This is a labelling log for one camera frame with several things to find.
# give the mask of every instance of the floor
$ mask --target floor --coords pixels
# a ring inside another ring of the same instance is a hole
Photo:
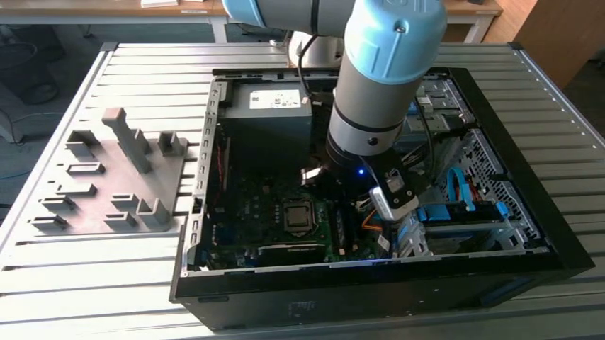
[[[59,97],[44,105],[24,106],[19,99],[0,86],[0,108],[8,112],[12,119],[19,119],[31,113],[58,113],[39,115],[16,123],[26,135],[22,146],[8,144],[0,138],[0,207],[4,204],[11,204],[18,197],[28,178],[28,171],[34,168],[47,145],[62,114],[70,105],[71,98],[99,53],[102,42],[214,42],[210,25],[205,24],[94,25],[94,36],[90,38],[83,37],[81,27],[77,25],[56,26],[55,30],[67,50],[67,57],[52,63],[50,67],[60,85]],[[266,42],[282,37],[284,32],[280,30],[255,30],[251,27],[229,26],[229,41],[234,43]],[[604,89],[605,69],[599,69],[597,63],[589,62],[565,89],[565,94],[601,133],[605,132]],[[0,208],[0,222],[7,213],[8,210]]]

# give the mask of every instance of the metal chassis frame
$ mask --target metal chassis frame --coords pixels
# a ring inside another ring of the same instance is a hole
[[[215,75],[219,76],[219,79],[215,81],[222,80],[221,76],[234,75],[242,72],[254,74],[255,70],[217,71]],[[292,69],[262,70],[262,73],[282,73],[282,76],[290,72],[294,71]],[[246,311],[246,308],[258,301],[261,296],[265,296],[267,300],[273,300],[278,305],[285,300],[297,299],[301,298],[301,296],[305,296],[308,299],[312,298],[306,294],[309,294],[309,291],[314,291],[318,296],[322,296],[326,302],[330,301],[329,291],[334,290],[336,287],[342,289],[344,294],[346,294],[345,291],[354,295],[373,294],[372,292],[376,291],[377,287],[384,287],[392,294],[397,294],[397,291],[402,288],[412,291],[418,289],[418,287],[414,287],[413,281],[410,280],[421,280],[420,282],[422,282],[422,284],[441,281],[441,284],[444,284],[449,278],[453,279],[457,276],[460,277],[472,273],[479,273],[477,276],[468,277],[466,284],[472,285],[471,282],[477,282],[479,276],[485,280],[497,278],[500,282],[509,282],[509,280],[513,280],[519,276],[532,277],[532,280],[524,285],[507,291],[501,296],[487,303],[479,302],[480,300],[477,300],[480,295],[488,296],[485,290],[473,291],[473,289],[471,289],[471,291],[462,293],[466,294],[465,296],[468,296],[471,300],[468,305],[460,305],[457,308],[491,307],[509,300],[513,296],[528,291],[537,285],[553,280],[569,278],[595,267],[593,261],[591,260],[563,215],[553,213],[559,211],[557,207],[529,167],[529,163],[527,162],[520,149],[512,147],[516,145],[513,138],[500,119],[497,119],[496,113],[475,83],[471,73],[466,69],[440,67],[433,68],[430,72],[446,73],[454,79],[500,161],[508,168],[511,176],[515,178],[520,197],[527,206],[529,206],[532,217],[537,225],[543,227],[543,233],[549,238],[556,252],[525,255],[523,259],[495,257],[449,259],[448,261],[441,260],[405,264],[392,263],[389,266],[358,266],[349,268],[320,266],[312,271],[282,271],[255,274],[246,273],[245,275],[237,276],[219,275],[187,277],[182,272],[186,261],[183,258],[183,242],[190,240],[191,231],[182,230],[170,298],[173,302],[183,303],[186,308],[201,318],[211,329],[258,326],[258,324],[247,325],[238,323],[242,318],[239,318],[238,321],[234,321],[234,324],[226,324],[225,318],[227,316],[226,313],[231,314],[235,310]],[[214,102],[214,100],[217,100],[222,94],[215,93],[214,91],[211,92],[214,93],[214,97],[211,95],[209,108],[217,108],[219,103]],[[356,282],[357,285],[366,288],[352,288],[350,282]],[[393,285],[394,283],[401,284],[401,286],[396,288]],[[225,305],[219,307],[215,303],[206,304],[207,302],[226,302],[231,307],[225,307]],[[284,313],[281,313],[278,309],[273,310],[270,313],[276,317],[277,324],[284,324],[285,322],[288,324],[288,320],[284,319]],[[325,307],[321,311],[318,310],[318,313],[325,319],[317,319],[316,315],[314,317],[301,319],[300,321],[324,322],[330,321],[333,317],[337,319],[340,318],[334,316],[336,310],[330,310],[330,307]],[[384,315],[381,315],[380,312],[369,312],[360,313],[353,318],[360,317],[384,317]]]

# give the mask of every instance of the slotted metal worktable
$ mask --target slotted metal worktable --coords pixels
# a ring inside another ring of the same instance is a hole
[[[469,68],[597,267],[492,310],[241,330],[231,335],[536,339],[605,334],[604,140],[523,51],[505,45],[445,45],[436,65]],[[0,338],[213,335],[186,309],[169,302],[177,230],[43,238],[34,235],[27,221],[54,185],[48,181],[59,176],[69,132],[91,127],[107,131],[103,108],[125,106],[131,128],[143,129],[147,137],[175,130],[189,138],[195,157],[213,68],[285,66],[284,51],[265,44],[121,44],[115,51],[101,52],[0,228]],[[194,161],[183,170],[181,215],[190,207]]]

